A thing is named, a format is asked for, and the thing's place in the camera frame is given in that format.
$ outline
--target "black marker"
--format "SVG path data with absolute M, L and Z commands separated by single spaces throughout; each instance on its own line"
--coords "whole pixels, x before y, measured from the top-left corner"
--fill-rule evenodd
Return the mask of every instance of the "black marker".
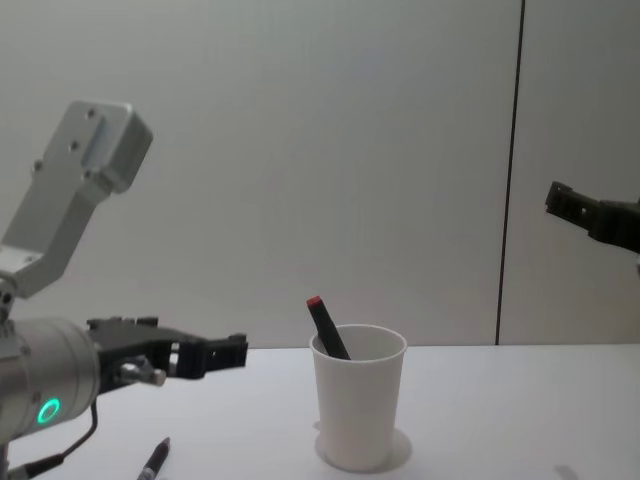
M 351 360 L 344 343 L 342 343 L 338 329 L 333 324 L 322 299 L 320 297 L 310 298 L 307 300 L 307 307 L 309 307 L 313 322 L 318 329 L 318 338 L 324 345 L 327 355 L 343 360 Z
M 149 457 L 149 460 L 147 460 L 142 472 L 138 475 L 138 480 L 154 480 L 156 478 L 162 468 L 162 464 L 169 455 L 170 445 L 171 440 L 167 437 L 156 447 L 151 457 Z

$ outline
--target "table surface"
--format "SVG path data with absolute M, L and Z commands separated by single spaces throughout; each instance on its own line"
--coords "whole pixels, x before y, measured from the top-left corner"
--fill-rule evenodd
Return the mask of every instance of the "table surface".
M 252 350 L 245 369 L 99 398 L 95 436 L 43 480 L 135 479 L 171 436 L 159 478 L 348 479 L 317 456 L 307 349 Z M 20 439 L 12 464 L 57 453 L 89 414 Z M 637 480 L 640 345 L 413 347 L 397 427 L 412 455 L 376 479 Z

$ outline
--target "green led ring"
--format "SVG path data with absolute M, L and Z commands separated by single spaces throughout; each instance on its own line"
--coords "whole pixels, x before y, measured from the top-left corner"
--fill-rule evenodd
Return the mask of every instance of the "green led ring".
M 38 423 L 44 425 L 53 420 L 60 411 L 60 400 L 57 398 L 51 398 L 42 405 L 40 412 L 38 413 Z

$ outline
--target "white paper cup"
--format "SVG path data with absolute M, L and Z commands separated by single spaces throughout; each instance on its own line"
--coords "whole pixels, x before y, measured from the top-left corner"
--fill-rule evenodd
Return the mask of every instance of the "white paper cup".
M 332 465 L 366 472 L 391 453 L 402 360 L 407 341 L 374 325 L 337 327 L 351 360 L 325 353 L 315 335 L 313 352 L 320 407 L 320 446 Z

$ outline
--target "cable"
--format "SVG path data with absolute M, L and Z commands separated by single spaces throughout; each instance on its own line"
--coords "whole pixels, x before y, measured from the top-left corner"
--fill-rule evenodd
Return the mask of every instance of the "cable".
M 84 442 L 89 440 L 91 435 L 94 434 L 98 428 L 98 406 L 96 400 L 91 404 L 91 427 L 82 437 L 78 439 L 73 445 L 67 448 L 64 452 L 56 455 L 51 455 L 35 462 L 25 463 L 24 465 L 9 472 L 9 479 L 11 478 L 23 478 L 29 479 L 37 477 L 38 475 L 48 472 L 49 470 L 62 465 L 64 459 L 75 452 Z

